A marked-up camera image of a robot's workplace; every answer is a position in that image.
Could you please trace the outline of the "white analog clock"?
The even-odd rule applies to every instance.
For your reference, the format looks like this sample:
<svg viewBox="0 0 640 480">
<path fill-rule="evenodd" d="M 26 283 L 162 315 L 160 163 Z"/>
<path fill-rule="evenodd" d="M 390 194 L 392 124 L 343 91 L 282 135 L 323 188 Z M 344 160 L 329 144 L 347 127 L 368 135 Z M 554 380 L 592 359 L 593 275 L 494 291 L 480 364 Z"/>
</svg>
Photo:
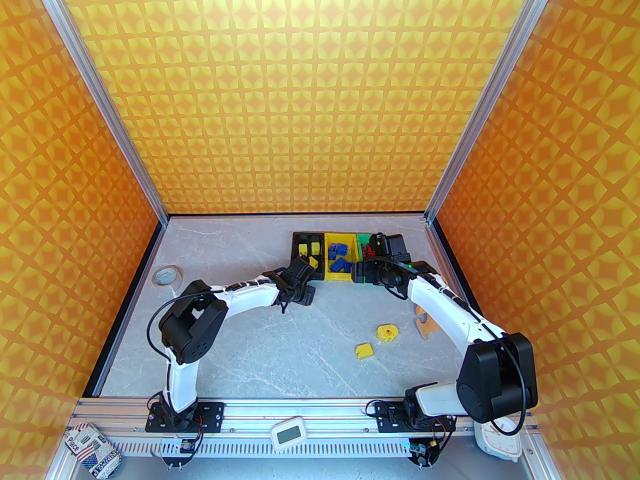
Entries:
<svg viewBox="0 0 640 480">
<path fill-rule="evenodd" d="M 514 435 L 505 435 L 515 430 L 516 423 L 509 417 L 498 418 L 495 422 L 497 427 L 492 422 L 473 423 L 478 448 L 492 457 L 518 462 L 522 455 L 521 434 L 517 432 Z"/>
</svg>

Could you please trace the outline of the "small circuit board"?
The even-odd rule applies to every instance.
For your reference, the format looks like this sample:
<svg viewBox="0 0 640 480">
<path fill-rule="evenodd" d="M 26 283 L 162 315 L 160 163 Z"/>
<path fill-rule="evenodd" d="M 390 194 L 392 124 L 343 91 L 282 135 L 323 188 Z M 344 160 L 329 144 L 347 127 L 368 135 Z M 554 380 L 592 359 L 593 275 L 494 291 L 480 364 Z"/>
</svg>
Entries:
<svg viewBox="0 0 640 480">
<path fill-rule="evenodd" d="M 181 439 L 178 446 L 177 455 L 162 455 L 161 459 L 168 471 L 178 469 L 182 471 L 192 459 L 194 459 L 199 448 L 201 446 L 201 440 L 196 438 Z"/>
<path fill-rule="evenodd" d="M 408 450 L 410 462 L 420 469 L 432 469 L 441 454 L 441 444 L 436 438 L 412 438 Z"/>
</svg>

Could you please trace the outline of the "flag print tin can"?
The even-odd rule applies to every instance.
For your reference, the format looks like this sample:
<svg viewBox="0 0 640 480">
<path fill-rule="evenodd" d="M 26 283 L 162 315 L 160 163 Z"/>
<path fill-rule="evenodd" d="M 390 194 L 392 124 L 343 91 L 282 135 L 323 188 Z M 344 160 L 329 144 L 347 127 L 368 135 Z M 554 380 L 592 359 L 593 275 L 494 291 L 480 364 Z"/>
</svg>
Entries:
<svg viewBox="0 0 640 480">
<path fill-rule="evenodd" d="M 121 452 L 93 423 L 82 422 L 69 427 L 63 442 L 95 480 L 110 480 L 121 466 Z"/>
</svg>

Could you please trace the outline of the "orange monster plush toy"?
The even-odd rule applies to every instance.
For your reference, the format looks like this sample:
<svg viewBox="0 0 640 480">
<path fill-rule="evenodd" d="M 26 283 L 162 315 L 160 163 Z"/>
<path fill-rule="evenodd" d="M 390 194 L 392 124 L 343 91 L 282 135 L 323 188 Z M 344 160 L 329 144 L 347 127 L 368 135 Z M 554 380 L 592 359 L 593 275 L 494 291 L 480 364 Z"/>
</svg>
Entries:
<svg viewBox="0 0 640 480">
<path fill-rule="evenodd" d="M 416 305 L 414 307 L 414 315 L 414 324 L 423 340 L 428 341 L 432 334 L 441 329 L 423 307 Z"/>
</svg>

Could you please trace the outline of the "white tape roll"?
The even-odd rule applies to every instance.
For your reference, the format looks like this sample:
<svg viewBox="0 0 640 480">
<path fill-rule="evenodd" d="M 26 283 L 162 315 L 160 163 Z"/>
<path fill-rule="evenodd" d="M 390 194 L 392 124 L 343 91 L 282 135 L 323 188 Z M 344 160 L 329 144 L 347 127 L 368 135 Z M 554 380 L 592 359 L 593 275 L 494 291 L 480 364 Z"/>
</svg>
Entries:
<svg viewBox="0 0 640 480">
<path fill-rule="evenodd" d="M 151 275 L 151 283 L 162 295 L 178 297 L 183 285 L 182 270 L 176 265 L 165 265 Z"/>
</svg>

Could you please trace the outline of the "black plastic bin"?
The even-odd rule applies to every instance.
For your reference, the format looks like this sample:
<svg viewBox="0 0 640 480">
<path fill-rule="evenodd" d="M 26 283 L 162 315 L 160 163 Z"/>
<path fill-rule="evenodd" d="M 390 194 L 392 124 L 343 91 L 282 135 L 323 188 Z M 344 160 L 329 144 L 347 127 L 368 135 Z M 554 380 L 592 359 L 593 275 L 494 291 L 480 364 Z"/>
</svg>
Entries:
<svg viewBox="0 0 640 480">
<path fill-rule="evenodd" d="M 320 263 L 318 270 L 315 270 L 315 274 L 313 276 L 314 281 L 324 281 L 325 279 L 325 233 L 321 231 L 294 231 L 292 234 L 292 246 L 291 246 L 291 258 L 300 257 L 298 254 L 298 243 L 306 242 L 308 244 L 309 256 L 311 256 L 310 252 L 310 243 L 311 242 L 321 242 L 321 255 L 313 256 L 318 259 Z"/>
</svg>

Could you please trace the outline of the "yellow plastic bin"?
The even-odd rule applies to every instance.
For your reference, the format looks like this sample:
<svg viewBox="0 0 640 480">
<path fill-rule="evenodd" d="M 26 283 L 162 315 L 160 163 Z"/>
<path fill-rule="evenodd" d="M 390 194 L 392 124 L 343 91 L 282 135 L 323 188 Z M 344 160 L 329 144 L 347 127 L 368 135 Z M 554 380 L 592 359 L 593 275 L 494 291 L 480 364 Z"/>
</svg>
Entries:
<svg viewBox="0 0 640 480">
<path fill-rule="evenodd" d="M 329 261 L 327 258 L 329 247 L 332 243 L 344 243 L 349 247 L 350 250 L 350 258 L 345 258 L 347 262 L 351 263 L 350 273 L 339 272 L 333 273 L 329 271 L 330 263 L 334 261 Z M 356 233 L 344 233 L 344 232 L 325 232 L 325 281 L 351 281 L 351 273 L 352 267 L 354 267 L 354 262 L 359 262 L 361 257 L 361 247 L 358 243 L 358 235 Z"/>
</svg>

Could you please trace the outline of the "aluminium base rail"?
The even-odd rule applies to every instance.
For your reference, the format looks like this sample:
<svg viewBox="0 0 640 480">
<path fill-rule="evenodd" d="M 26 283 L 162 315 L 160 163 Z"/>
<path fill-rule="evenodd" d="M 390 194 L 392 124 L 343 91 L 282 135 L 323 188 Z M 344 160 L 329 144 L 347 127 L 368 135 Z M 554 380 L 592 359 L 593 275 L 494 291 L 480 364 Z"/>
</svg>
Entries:
<svg viewBox="0 0 640 480">
<path fill-rule="evenodd" d="M 271 428 L 286 419 L 304 419 L 309 439 L 378 439 L 384 435 L 395 438 L 445 438 L 441 432 L 381 433 L 377 421 L 365 415 L 369 398 L 202 398 L 199 402 L 224 403 L 224 420 L 218 434 L 203 434 L 209 439 L 265 439 L 271 441 Z M 384 401 L 402 403 L 400 398 Z M 94 424 L 110 441 L 135 439 L 143 441 L 177 441 L 195 438 L 197 434 L 147 433 L 147 416 L 155 402 L 146 398 L 81 398 L 67 424 L 69 429 L 80 423 Z M 474 430 L 469 416 L 453 416 L 457 434 Z"/>
</svg>

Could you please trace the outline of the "green plastic bin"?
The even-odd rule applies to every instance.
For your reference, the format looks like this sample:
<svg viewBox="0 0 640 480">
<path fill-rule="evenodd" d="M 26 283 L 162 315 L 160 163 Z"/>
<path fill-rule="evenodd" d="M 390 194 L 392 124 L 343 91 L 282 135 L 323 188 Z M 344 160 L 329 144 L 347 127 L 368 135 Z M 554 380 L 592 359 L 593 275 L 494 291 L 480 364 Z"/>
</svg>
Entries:
<svg viewBox="0 0 640 480">
<path fill-rule="evenodd" d="M 358 235 L 358 260 L 351 268 L 350 278 L 356 284 L 384 285 L 392 256 L 389 236 L 384 233 Z"/>
</svg>

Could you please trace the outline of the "aluminium frame post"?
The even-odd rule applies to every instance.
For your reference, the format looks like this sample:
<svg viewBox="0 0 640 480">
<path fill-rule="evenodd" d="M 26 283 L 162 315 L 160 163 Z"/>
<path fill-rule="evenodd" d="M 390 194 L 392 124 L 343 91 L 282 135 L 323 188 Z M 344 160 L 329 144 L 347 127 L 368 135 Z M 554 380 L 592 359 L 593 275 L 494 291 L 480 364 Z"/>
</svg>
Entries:
<svg viewBox="0 0 640 480">
<path fill-rule="evenodd" d="M 523 1 L 470 118 L 426 206 L 423 213 L 426 227 L 433 226 L 548 2 L 549 0 Z"/>
<path fill-rule="evenodd" d="M 170 217 L 165 204 L 142 162 L 130 134 L 125 128 L 121 115 L 107 90 L 105 82 L 103 82 L 103 78 L 94 63 L 93 57 L 90 55 L 89 49 L 66 2 L 64 0 L 41 1 L 158 222 L 162 228 L 167 228 Z"/>
</svg>

